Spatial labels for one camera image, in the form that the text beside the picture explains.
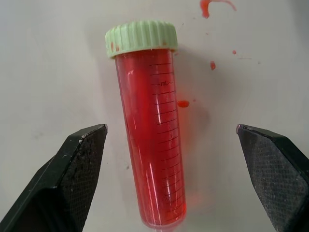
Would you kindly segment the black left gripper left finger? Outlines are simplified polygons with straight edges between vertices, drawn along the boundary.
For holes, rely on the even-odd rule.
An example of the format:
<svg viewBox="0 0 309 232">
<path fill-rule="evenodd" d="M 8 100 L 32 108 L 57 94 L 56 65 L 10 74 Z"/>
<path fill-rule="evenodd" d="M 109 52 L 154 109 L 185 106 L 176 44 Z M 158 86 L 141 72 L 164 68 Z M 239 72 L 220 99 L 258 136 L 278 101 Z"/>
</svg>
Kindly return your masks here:
<svg viewBox="0 0 309 232">
<path fill-rule="evenodd" d="M 106 124 L 67 137 L 2 219 L 2 232 L 81 232 L 98 184 Z"/>
</svg>

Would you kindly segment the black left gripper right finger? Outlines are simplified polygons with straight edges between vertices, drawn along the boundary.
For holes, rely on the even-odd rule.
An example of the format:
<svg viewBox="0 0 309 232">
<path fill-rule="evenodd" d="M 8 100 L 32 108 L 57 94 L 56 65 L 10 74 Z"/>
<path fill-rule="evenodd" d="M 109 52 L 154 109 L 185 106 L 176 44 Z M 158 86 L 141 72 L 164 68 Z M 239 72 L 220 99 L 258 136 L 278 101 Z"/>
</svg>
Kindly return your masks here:
<svg viewBox="0 0 309 232">
<path fill-rule="evenodd" d="M 278 232 L 309 230 L 309 159 L 287 137 L 239 124 L 253 188 Z"/>
</svg>

